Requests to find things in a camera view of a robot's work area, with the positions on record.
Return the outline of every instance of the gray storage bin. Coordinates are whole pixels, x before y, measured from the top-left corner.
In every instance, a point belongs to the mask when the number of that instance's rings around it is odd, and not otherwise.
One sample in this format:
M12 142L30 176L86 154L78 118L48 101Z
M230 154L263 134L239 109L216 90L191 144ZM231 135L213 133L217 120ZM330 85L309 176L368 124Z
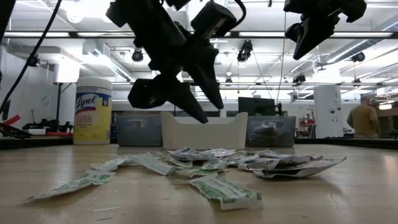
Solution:
M116 124L119 146L162 146L159 114L118 116Z
M292 147L295 116L249 116L246 145L248 147Z

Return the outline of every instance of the lysol logo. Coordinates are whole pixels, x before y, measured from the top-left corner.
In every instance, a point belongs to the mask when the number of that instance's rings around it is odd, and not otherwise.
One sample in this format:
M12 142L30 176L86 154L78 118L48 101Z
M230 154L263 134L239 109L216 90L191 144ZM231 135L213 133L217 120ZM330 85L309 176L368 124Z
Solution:
M76 100L76 114L86 112L86 111L95 111L98 96L95 94L86 94L79 97Z

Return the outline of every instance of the yellow label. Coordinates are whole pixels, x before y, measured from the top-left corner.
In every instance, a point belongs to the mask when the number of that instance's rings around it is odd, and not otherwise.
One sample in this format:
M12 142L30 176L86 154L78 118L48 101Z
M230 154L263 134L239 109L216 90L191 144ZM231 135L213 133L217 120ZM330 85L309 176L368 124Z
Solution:
M74 138L104 141L110 138L111 90L80 86L76 90Z

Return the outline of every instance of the security camera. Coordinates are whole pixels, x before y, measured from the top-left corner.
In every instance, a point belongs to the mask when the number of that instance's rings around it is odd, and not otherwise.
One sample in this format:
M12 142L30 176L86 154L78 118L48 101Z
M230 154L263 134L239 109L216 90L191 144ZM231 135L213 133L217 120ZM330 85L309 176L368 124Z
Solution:
M300 74L300 75L298 75L298 76L296 76L294 79L293 79L293 83L303 83L303 82L305 82L306 81L306 79L305 79L305 75L304 74Z
M253 51L253 45L251 40L245 40L241 49L239 50L237 60L239 62L245 62L251 56L251 52Z
M351 57L351 60L353 62L363 62L365 60L365 54L360 52L354 56Z
M40 65L39 55L31 56L27 59L27 64L30 67L38 67Z
M134 53L132 54L131 58L134 62L141 62L144 59L144 56L142 54L142 49L134 50Z

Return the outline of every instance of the wooden table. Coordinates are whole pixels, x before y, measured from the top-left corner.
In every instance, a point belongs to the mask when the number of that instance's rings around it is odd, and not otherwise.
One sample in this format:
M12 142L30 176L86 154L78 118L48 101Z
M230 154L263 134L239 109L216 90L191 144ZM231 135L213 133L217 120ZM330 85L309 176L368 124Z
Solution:
M280 152L348 159L309 178L264 180L230 169L221 176L262 192L264 208L222 211L197 189L144 167L127 167L106 184L36 202L24 199L79 177L109 154L156 150L57 146L0 151L0 223L397 223L398 151L296 145Z

